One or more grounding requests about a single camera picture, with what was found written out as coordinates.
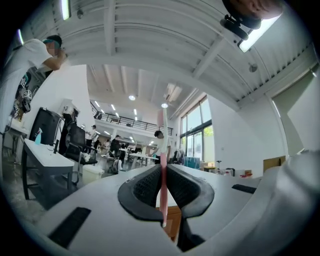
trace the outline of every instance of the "desk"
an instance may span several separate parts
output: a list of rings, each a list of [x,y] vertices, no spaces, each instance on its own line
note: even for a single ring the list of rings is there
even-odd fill
[[[147,155],[145,155],[145,154],[132,153],[132,154],[129,154],[129,156],[130,156],[130,157],[134,157],[133,163],[132,163],[133,169],[136,168],[136,163],[137,163],[137,159],[138,159],[138,158],[145,158],[145,166],[148,165],[148,159],[157,160],[156,157],[147,156]]]
[[[21,163],[21,155],[24,146],[24,138],[30,133],[29,130],[22,127],[21,122],[12,119],[8,135],[12,137],[12,154],[14,155],[14,162]]]
[[[22,152],[22,184],[26,200],[29,199],[28,188],[39,186],[39,184],[27,184],[27,157],[29,157],[35,167],[41,172],[43,179],[43,191],[47,199],[50,199],[50,178],[52,175],[67,174],[67,189],[71,191],[72,171],[75,163],[59,153],[54,154],[48,149],[48,145],[37,145],[34,141],[24,139]]]

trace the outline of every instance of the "hand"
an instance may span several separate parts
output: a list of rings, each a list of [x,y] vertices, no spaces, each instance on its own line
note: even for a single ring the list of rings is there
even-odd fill
[[[67,58],[65,51],[61,48],[59,49],[59,52],[58,52],[58,58],[61,58],[62,60],[65,60]]]

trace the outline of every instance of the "ceiling beam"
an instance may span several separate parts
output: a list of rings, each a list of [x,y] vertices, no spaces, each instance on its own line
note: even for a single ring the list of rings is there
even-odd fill
[[[139,69],[138,70],[138,88],[137,88],[137,96],[140,97],[141,96],[141,82],[142,82],[142,70]]]
[[[106,52],[113,55],[115,49],[115,0],[104,0],[103,26]]]
[[[104,70],[104,75],[105,75],[105,78],[107,79],[109,85],[110,85],[110,89],[111,89],[111,92],[115,92],[115,87],[114,87],[114,84],[112,82],[112,78],[111,78],[111,72],[109,70],[109,67],[108,65],[102,65],[103,67],[103,70]]]
[[[123,86],[123,92],[125,94],[128,94],[128,80],[127,80],[127,71],[125,66],[121,66],[121,77],[122,77],[122,86]]]
[[[256,89],[254,92],[248,96],[241,99],[238,104],[242,108],[247,104],[251,103],[252,100],[255,102],[260,99],[265,93],[273,88],[281,90],[281,88],[286,88],[292,85],[297,78],[305,73],[309,68],[313,67],[317,62],[314,49],[310,45],[299,57],[297,57],[293,62],[291,62],[285,69],[280,73],[275,75],[271,80],[266,82],[264,85]]]
[[[159,81],[159,75],[157,74],[155,79],[154,79],[154,86],[153,86],[153,89],[152,89],[152,96],[151,96],[151,100],[150,100],[151,103],[154,101],[154,97],[155,97],[156,87],[157,87],[158,81]]]
[[[148,70],[165,78],[180,81],[181,83],[197,88],[200,91],[213,96],[231,109],[235,111],[239,110],[238,103],[229,94],[222,91],[218,86],[210,82],[195,79],[192,77],[192,73],[186,72],[185,69],[167,61],[143,57],[138,54],[118,53],[113,56],[108,56],[106,54],[93,54],[92,52],[87,53],[85,51],[79,52],[77,55],[70,56],[69,61],[71,65],[110,64]]]
[[[227,42],[224,40],[224,38],[220,35],[217,36],[217,38],[214,40],[213,44],[209,48],[209,50],[206,52],[200,63],[196,66],[194,69],[192,76],[196,79],[198,79],[201,74],[207,69],[207,67],[212,63],[214,58],[219,54],[223,46]]]

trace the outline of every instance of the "black chair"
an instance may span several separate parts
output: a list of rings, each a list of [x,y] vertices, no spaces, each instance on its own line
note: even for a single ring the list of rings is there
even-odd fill
[[[80,165],[95,165],[98,163],[96,160],[98,151],[86,145],[85,135],[86,132],[83,129],[76,124],[72,124],[65,139],[67,150],[64,156],[78,163],[77,171],[74,171],[76,173],[76,181],[72,181],[74,185],[77,185],[79,182]],[[89,148],[94,152],[94,157],[91,157],[88,162],[82,158],[82,152],[85,148]]]

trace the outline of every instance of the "black rubber grip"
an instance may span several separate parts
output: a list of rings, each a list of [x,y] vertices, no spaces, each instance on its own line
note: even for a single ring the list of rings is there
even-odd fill
[[[256,191],[255,187],[245,186],[245,185],[241,185],[241,184],[235,184],[232,186],[232,188],[234,190],[239,190],[239,191],[250,193],[250,194],[253,194]]]
[[[77,207],[49,235],[49,238],[56,244],[67,248],[90,213],[90,209]]]

